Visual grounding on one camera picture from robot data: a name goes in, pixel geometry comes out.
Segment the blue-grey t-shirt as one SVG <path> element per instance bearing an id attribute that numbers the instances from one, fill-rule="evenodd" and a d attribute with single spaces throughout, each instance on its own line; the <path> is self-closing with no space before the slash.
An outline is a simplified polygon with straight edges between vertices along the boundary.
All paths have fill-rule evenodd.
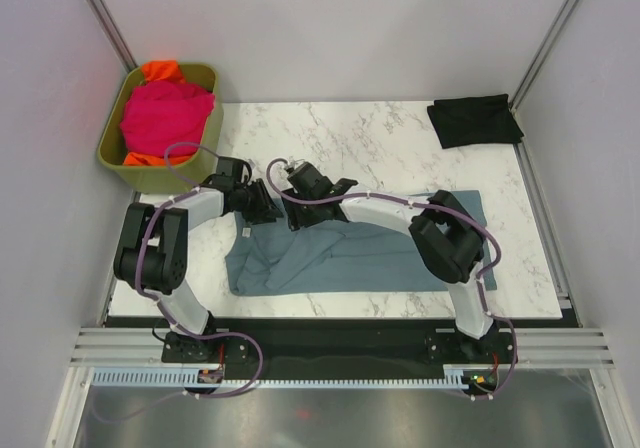
<path id="1" fill-rule="evenodd" d="M 235 215 L 237 236 L 225 258 L 236 296 L 338 292 L 445 292 L 408 235 L 368 223 L 324 221 L 289 229 L 286 216 L 247 227 Z"/>

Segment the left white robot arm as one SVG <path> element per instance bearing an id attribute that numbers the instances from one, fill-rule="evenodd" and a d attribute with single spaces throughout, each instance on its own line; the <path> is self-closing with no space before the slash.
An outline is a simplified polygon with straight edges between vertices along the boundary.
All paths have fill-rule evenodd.
<path id="1" fill-rule="evenodd" d="M 223 342 L 215 318 L 193 293 L 186 273 L 188 237 L 203 223 L 238 213 L 250 225 L 283 217 L 264 182 L 211 175 L 189 192 L 158 206 L 135 202 L 123 222 L 113 268 L 117 279 L 154 302 L 169 324 L 163 339 L 165 363 L 206 363 Z"/>

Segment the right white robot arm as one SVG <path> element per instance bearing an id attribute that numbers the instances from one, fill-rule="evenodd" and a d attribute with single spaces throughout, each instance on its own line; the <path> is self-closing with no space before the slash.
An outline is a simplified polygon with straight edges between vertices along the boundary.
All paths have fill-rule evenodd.
<path id="1" fill-rule="evenodd" d="M 319 200 L 285 192 L 281 198 L 316 212 L 327 205 L 348 222 L 369 223 L 409 236 L 427 270 L 448 289 L 461 333 L 457 339 L 460 354 L 477 362 L 493 351 L 489 331 L 496 317 L 487 305 L 484 277 L 501 261 L 501 248 L 452 193 L 440 190 L 429 198 L 406 198 L 357 188 Z"/>

